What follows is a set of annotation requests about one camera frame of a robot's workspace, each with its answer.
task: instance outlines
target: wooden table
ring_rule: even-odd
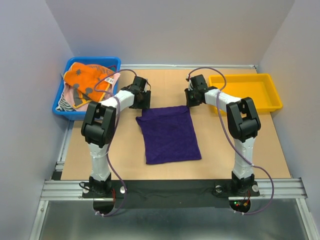
[[[220,69],[224,74],[252,74],[255,69]],[[184,89],[190,69],[137,69],[139,76],[147,78],[152,86],[151,108],[186,104]],[[211,70],[199,70],[206,79],[215,74]],[[132,83],[130,72],[121,74],[118,89]],[[201,160],[147,165],[145,145],[136,117],[141,110],[125,109],[121,112],[118,129],[110,147],[110,161],[125,180],[184,180],[229,179],[235,163],[235,152],[223,133],[219,117],[208,105],[190,109],[194,130],[202,155]],[[264,167],[273,178],[290,178],[287,163],[269,113],[259,114],[261,130],[258,132],[253,162]],[[88,180],[91,173],[91,157],[85,138],[81,136],[81,121],[74,123],[61,180]],[[258,179],[267,178],[259,169],[254,170]]]

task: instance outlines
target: gray floor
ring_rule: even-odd
[[[266,203],[252,201],[252,210]],[[95,216],[90,201],[51,201],[43,240],[307,240],[294,199],[276,199],[262,213],[241,216],[230,209],[129,209]]]

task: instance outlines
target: black and white striped fabric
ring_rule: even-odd
[[[66,101],[65,96],[62,94],[60,97],[60,100],[58,102],[58,106],[55,108],[55,110],[62,112],[72,112],[74,111],[74,109],[72,108],[72,106],[70,106],[70,104]]]

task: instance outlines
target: gray wall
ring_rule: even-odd
[[[303,179],[320,231],[319,13],[319,0],[296,0],[258,71],[271,74],[283,101],[273,122],[290,172]]]
[[[0,239],[29,239],[66,121],[51,106],[72,53],[43,0],[0,7]]]
[[[294,0],[46,0],[75,56],[257,64]]]

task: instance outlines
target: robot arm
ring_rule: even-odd
[[[189,87],[185,89],[187,106],[198,106],[201,103],[217,106],[219,89],[208,87],[203,75],[191,77]],[[261,128],[261,123],[250,97],[239,98],[224,92],[219,94],[219,106],[227,113],[228,129],[234,138],[235,148],[250,162],[253,160],[253,146]],[[246,189],[254,184],[253,167],[235,153],[232,170],[234,189]]]
[[[101,102],[90,102],[84,117],[81,134],[88,143],[92,170],[90,189],[96,193],[107,193],[111,188],[111,172],[107,162],[109,144],[115,134],[116,116],[125,108],[150,108],[151,92],[147,91],[147,80],[136,76],[133,83],[122,88],[114,97]]]

